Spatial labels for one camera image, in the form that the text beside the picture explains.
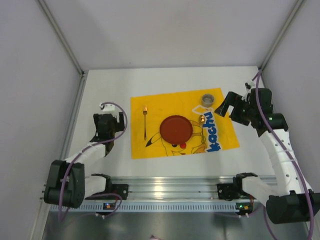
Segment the rose gold fork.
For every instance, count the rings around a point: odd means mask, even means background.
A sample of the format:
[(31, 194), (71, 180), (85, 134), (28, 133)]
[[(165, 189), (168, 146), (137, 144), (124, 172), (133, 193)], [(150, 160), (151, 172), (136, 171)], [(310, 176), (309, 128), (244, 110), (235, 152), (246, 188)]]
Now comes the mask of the rose gold fork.
[(142, 107), (142, 113), (144, 116), (144, 140), (147, 139), (147, 114), (148, 114), (148, 108), (146, 105)]

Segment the small clear glass cup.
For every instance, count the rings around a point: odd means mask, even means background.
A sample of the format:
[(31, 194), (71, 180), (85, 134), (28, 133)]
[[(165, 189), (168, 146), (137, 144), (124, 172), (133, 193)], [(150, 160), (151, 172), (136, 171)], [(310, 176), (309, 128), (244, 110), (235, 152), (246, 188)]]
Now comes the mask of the small clear glass cup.
[(201, 105), (205, 108), (213, 106), (215, 97), (212, 94), (206, 93), (201, 97)]

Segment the yellow Pikachu placemat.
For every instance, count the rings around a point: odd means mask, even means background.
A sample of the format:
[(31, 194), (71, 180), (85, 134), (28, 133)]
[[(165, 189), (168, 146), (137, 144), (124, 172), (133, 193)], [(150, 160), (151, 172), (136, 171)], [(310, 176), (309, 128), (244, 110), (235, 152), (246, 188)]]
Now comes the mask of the yellow Pikachu placemat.
[[(204, 94), (214, 96), (211, 107), (202, 106), (201, 98)], [(240, 144), (229, 116), (219, 117), (214, 113), (223, 100), (220, 88), (132, 97), (131, 157), (149, 159), (186, 156), (238, 148)], [(144, 140), (143, 106), (147, 106), (146, 140)], [(170, 144), (160, 135), (160, 124), (165, 118), (173, 115), (183, 116), (192, 124), (192, 136), (185, 143)], [(204, 144), (201, 142), (200, 115), (205, 117)]]

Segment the rose gold spoon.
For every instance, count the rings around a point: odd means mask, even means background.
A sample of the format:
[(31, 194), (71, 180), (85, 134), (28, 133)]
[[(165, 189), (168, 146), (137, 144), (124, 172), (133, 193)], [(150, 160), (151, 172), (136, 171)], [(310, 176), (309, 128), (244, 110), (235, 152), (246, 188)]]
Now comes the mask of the rose gold spoon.
[(204, 136), (204, 128), (203, 128), (203, 125), (204, 125), (204, 123), (205, 123), (205, 117), (204, 117), (204, 115), (200, 115), (200, 116), (199, 116), (198, 123), (199, 123), (199, 125), (200, 125), (200, 127), (201, 127), (201, 143), (202, 143), (202, 144), (205, 144), (205, 143), (206, 143), (206, 138), (205, 138), (205, 136)]

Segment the red round plate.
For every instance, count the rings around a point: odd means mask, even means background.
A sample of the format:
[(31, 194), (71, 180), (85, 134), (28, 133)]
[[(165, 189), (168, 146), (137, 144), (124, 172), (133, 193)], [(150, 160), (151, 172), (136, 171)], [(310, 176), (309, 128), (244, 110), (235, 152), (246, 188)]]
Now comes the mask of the red round plate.
[(192, 137), (193, 127), (186, 117), (171, 115), (161, 122), (159, 133), (167, 143), (180, 145), (186, 143)]

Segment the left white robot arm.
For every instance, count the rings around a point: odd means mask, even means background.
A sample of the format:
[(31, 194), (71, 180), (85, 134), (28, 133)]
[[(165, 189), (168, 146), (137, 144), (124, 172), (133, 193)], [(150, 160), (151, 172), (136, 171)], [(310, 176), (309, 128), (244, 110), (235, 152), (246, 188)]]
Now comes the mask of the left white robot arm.
[(84, 199), (113, 191), (111, 177), (94, 173), (91, 167), (106, 157), (114, 147), (114, 141), (127, 128), (127, 115), (119, 112), (93, 115), (95, 133), (89, 143), (78, 153), (65, 160), (54, 160), (49, 169), (44, 202), (51, 205), (79, 208)]

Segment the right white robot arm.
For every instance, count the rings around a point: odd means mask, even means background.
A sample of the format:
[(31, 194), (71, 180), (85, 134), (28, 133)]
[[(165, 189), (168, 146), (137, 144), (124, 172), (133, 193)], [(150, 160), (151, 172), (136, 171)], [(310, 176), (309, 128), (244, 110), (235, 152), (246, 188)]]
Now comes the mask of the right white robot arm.
[(232, 121), (256, 130), (276, 178), (272, 187), (255, 173), (238, 173), (233, 177), (234, 189), (258, 200), (274, 224), (311, 222), (320, 210), (320, 194), (296, 169), (289, 127), (283, 114), (273, 111), (271, 90), (252, 88), (246, 97), (230, 91), (214, 112), (224, 117), (229, 107), (233, 107), (229, 116)]

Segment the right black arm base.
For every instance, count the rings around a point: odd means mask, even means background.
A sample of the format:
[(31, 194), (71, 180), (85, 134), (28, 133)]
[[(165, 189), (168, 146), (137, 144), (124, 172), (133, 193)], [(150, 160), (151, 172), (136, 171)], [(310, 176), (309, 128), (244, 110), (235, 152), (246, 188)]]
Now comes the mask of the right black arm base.
[(262, 202), (258, 196), (258, 187), (251, 184), (245, 183), (243, 186), (238, 186), (234, 183), (218, 183), (216, 187), (219, 200), (233, 201), (253, 198), (258, 202)]

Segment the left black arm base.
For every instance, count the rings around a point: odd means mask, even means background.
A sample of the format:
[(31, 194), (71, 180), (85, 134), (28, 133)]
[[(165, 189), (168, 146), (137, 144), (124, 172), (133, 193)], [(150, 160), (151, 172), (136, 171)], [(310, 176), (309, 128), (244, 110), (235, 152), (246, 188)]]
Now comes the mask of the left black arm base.
[(123, 200), (126, 200), (129, 194), (129, 185), (113, 183), (112, 185), (107, 186), (104, 191), (91, 194), (85, 199), (86, 200), (116, 200), (116, 199), (119, 200), (120, 199), (118, 196), (111, 195), (111, 194), (117, 194)]

